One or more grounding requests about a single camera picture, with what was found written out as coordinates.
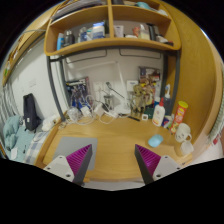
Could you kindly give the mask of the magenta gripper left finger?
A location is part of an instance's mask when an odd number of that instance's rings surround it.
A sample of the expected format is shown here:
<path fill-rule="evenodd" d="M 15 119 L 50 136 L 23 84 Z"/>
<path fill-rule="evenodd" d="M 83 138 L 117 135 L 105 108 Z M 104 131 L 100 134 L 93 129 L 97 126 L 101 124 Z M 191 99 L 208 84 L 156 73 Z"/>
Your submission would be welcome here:
<path fill-rule="evenodd" d="M 57 156 L 44 170 L 81 186 L 92 154 L 92 145 L 87 145 L 68 156 Z"/>

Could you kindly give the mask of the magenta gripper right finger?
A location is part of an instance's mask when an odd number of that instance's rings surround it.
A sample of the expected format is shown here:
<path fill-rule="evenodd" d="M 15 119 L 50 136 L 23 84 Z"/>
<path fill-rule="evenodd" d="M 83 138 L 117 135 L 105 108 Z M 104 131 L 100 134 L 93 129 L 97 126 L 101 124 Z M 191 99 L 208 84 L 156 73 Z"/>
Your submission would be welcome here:
<path fill-rule="evenodd" d="M 181 166 L 168 155 L 159 156 L 140 145 L 135 145 L 134 154 L 145 185 L 181 169 Z"/>

